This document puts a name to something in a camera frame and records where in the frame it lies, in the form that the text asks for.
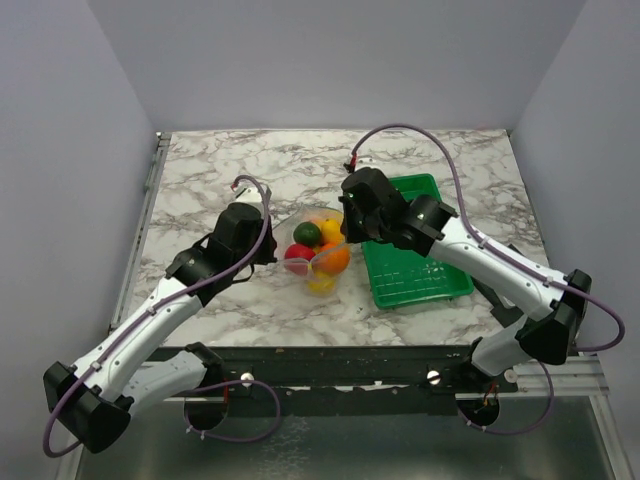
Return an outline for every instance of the green lime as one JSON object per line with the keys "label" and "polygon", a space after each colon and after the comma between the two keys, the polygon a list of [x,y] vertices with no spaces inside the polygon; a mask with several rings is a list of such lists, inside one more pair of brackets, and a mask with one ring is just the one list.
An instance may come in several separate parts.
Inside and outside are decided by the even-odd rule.
{"label": "green lime", "polygon": [[311,222],[302,222],[293,231],[293,240],[307,247],[313,248],[322,243],[322,232]]}

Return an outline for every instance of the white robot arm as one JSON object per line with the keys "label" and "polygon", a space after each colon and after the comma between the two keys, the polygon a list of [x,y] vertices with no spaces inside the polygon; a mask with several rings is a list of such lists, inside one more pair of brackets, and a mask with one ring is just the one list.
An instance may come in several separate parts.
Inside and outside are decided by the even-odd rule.
{"label": "white robot arm", "polygon": [[45,372],[52,412],[45,453],[66,453],[48,446],[55,419],[89,451],[100,452],[124,432],[132,414],[200,386],[215,370],[219,359],[201,344],[154,367],[140,367],[173,330],[230,287],[242,267],[253,273],[254,265],[275,262],[268,202],[263,211],[251,203],[230,204],[214,231],[175,257],[149,297],[104,342],[73,365],[56,362]]}

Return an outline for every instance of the gray wall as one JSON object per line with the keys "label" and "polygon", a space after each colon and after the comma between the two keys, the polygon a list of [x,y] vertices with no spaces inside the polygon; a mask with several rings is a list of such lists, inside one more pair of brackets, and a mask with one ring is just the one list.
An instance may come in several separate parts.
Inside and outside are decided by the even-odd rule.
{"label": "gray wall", "polygon": [[155,139],[84,0],[3,1],[0,65],[0,478],[40,480],[42,374],[106,333]]}
{"label": "gray wall", "polygon": [[[601,354],[618,426],[640,474],[640,4],[589,0],[513,134],[516,159],[557,267],[579,266],[627,321]],[[591,308],[580,343],[615,334]]]}
{"label": "gray wall", "polygon": [[154,126],[515,126],[584,0],[89,0]]}

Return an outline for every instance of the marble tabletop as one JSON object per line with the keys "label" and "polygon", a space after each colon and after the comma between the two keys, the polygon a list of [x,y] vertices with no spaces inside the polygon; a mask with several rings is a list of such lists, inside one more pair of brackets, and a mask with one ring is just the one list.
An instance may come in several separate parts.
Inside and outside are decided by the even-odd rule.
{"label": "marble tabletop", "polygon": [[[547,264],[538,228],[505,131],[434,132],[454,157],[471,221],[532,260]],[[340,208],[342,164],[361,131],[201,131],[175,133],[162,174],[132,312],[156,285],[174,255],[211,231],[232,199],[230,184],[248,173],[273,192],[273,223],[300,206]],[[442,198],[456,205],[451,173],[440,151],[413,132],[388,131],[361,149],[387,176],[430,173]],[[451,301],[394,310],[373,303],[359,246],[337,293],[315,298],[281,267],[258,267],[185,322],[165,345],[201,341],[236,346],[468,344],[501,326],[477,292]]]}

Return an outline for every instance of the green plastic basket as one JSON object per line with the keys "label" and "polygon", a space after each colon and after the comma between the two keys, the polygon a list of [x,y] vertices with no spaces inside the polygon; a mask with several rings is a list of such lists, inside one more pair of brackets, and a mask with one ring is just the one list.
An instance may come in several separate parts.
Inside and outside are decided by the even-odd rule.
{"label": "green plastic basket", "polygon": [[[390,180],[406,200],[425,193],[440,200],[436,182],[429,174]],[[362,251],[378,308],[446,300],[473,292],[469,275],[431,257],[375,242],[363,243]]]}

